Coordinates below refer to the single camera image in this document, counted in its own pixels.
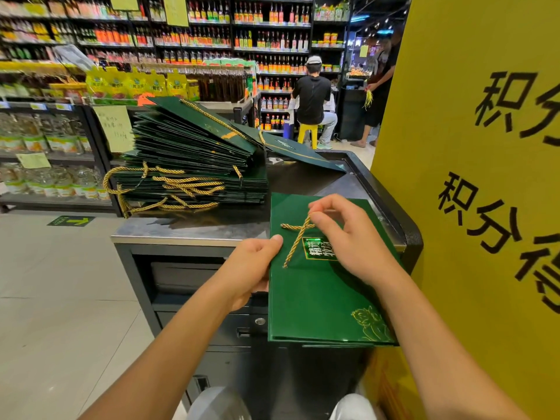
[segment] blue fluorescent light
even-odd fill
[[[359,14],[358,16],[352,16],[350,22],[351,23],[362,22],[363,20],[366,20],[369,16],[370,16],[369,14]]]

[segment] tile floor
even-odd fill
[[[333,148],[368,168],[375,152]],[[153,339],[109,239],[124,220],[92,214],[85,227],[47,226],[61,214],[0,214],[3,420],[74,420]],[[174,420],[185,418],[180,404]]]

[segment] person in black clothing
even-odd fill
[[[306,63],[307,75],[299,78],[292,91],[292,98],[300,98],[298,107],[297,121],[305,125],[325,125],[319,143],[318,149],[332,149],[330,138],[333,134],[334,127],[337,125],[337,114],[334,112],[325,112],[324,104],[330,101],[330,81],[325,77],[320,77],[321,58],[319,56],[311,56]]]
[[[385,106],[387,105],[388,93],[391,89],[391,81],[395,73],[396,58],[399,56],[400,41],[403,37],[403,26],[396,26],[391,36],[391,51],[387,58],[387,63],[383,68],[383,75],[379,81],[368,84],[365,91],[370,90],[374,97],[371,105],[366,108],[366,124],[363,127],[362,139],[351,143],[356,147],[366,147],[367,136],[373,127],[381,124]],[[372,141],[371,145],[375,146],[377,141]]]

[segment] yellow paper note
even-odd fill
[[[164,0],[164,7],[168,25],[189,26],[186,0]]]
[[[134,149],[134,134],[126,106],[95,106],[94,111],[112,153],[124,153]]]
[[[138,0],[111,0],[113,10],[139,10]]]
[[[50,168],[50,162],[46,158],[45,153],[17,154],[21,165],[27,169]]]

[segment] stool leg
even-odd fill
[[[317,149],[317,126],[315,126],[315,128],[312,129],[311,135],[312,135],[312,143],[313,143],[313,150]]]
[[[298,134],[298,139],[297,139],[298,143],[303,143],[304,142],[304,137],[305,137],[306,132],[307,131],[300,124],[300,132]]]

